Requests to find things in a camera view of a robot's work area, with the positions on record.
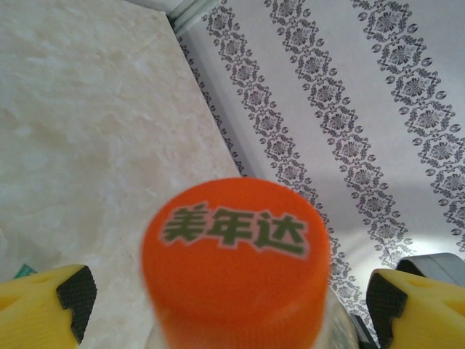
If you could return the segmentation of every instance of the green object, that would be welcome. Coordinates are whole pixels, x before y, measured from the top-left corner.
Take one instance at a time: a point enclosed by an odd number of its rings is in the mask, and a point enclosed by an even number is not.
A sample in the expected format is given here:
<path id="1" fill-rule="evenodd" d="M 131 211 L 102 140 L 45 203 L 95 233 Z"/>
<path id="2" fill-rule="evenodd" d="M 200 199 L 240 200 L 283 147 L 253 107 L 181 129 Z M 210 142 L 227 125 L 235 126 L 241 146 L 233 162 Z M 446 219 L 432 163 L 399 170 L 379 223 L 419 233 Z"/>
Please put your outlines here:
<path id="1" fill-rule="evenodd" d="M 223 245 L 235 246 L 237 238 L 250 239 L 253 236 L 252 230 L 250 230 L 251 220 L 254 218 L 253 212 L 218 209 L 213 218 L 213 227 L 207 235 L 222 237 Z"/>
<path id="2" fill-rule="evenodd" d="M 23 264 L 20 271 L 17 272 L 15 278 L 22 278 L 23 276 L 28 276 L 31 274 L 37 274 L 37 272 L 32 269 L 29 265 Z"/>
<path id="3" fill-rule="evenodd" d="M 281 220 L 273 219 L 272 223 L 275 229 L 271 234 L 270 222 L 268 221 L 271 215 L 268 212 L 263 212 L 260 214 L 260 217 L 262 218 L 262 220 L 258 221 L 260 233 L 258 239 L 255 241 L 255 246 L 259 248 L 268 246 L 299 256 L 306 253 L 306 246 L 301 235 L 305 230 L 303 222 L 294 220 L 294 218 L 288 214 Z M 291 237 L 292 242 L 285 241 L 287 233 Z"/>
<path id="4" fill-rule="evenodd" d="M 166 224 L 163 231 L 165 241 L 172 242 L 177 238 L 186 241 L 196 240 L 203 232 L 206 222 L 204 217 L 209 211 L 204 208 L 205 204 L 199 204 L 193 209 L 182 207 L 174 213 L 173 220 Z"/>

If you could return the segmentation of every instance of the bottle cap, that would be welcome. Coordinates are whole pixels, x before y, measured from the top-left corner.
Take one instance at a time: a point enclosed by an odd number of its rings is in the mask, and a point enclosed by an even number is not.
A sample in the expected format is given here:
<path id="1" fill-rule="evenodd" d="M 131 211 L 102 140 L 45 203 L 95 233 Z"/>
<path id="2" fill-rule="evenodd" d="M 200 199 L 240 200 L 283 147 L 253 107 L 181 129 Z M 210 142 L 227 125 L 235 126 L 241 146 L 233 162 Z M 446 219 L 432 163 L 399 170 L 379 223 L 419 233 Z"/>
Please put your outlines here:
<path id="1" fill-rule="evenodd" d="M 308 349 L 323 322 L 328 234 L 281 185 L 230 178 L 165 205 L 142 269 L 170 349 Z"/>

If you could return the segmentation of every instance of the marble surface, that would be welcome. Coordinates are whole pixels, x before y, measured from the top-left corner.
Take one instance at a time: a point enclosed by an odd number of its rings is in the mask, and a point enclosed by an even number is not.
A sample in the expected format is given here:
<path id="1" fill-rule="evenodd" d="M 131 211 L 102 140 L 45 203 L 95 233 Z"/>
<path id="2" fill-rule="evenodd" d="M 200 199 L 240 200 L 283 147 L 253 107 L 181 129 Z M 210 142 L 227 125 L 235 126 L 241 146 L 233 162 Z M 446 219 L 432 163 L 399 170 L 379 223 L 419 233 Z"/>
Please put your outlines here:
<path id="1" fill-rule="evenodd" d="M 143 348 L 145 226 L 181 190 L 237 175 L 163 13 L 0 1 L 0 228 L 92 269 L 80 348 Z"/>

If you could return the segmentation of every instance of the chinese characters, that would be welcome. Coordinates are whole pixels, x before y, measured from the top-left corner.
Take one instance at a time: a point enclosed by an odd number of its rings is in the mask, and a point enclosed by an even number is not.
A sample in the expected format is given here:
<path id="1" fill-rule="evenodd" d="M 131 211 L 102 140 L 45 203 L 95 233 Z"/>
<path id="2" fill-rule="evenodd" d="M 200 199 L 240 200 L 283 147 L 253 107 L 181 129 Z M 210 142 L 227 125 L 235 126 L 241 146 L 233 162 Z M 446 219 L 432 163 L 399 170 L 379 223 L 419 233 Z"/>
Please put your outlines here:
<path id="1" fill-rule="evenodd" d="M 180 207 L 171 213 L 163 227 L 161 240 L 192 244 L 202 238 L 215 238 L 222 248 L 237 248 L 240 242 L 258 251 L 272 250 L 295 257 L 308 255 L 306 222 L 291 214 L 273 217 L 268 211 L 251 212 L 219 207 L 207 203 Z"/>

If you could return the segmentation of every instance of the yellow plastic object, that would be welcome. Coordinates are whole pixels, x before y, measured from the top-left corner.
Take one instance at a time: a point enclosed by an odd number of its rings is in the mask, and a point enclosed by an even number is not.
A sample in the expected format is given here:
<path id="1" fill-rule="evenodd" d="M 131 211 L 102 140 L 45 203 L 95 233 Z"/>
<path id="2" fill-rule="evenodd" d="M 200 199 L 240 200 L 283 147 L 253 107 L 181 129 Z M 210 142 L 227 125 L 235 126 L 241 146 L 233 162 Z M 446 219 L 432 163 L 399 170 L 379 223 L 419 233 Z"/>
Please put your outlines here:
<path id="1" fill-rule="evenodd" d="M 398 270 L 375 270 L 370 284 L 381 348 L 465 348 L 465 288 Z"/>
<path id="2" fill-rule="evenodd" d="M 68 265 L 0 284 L 0 348 L 76 348 L 96 292 L 85 265 Z"/>

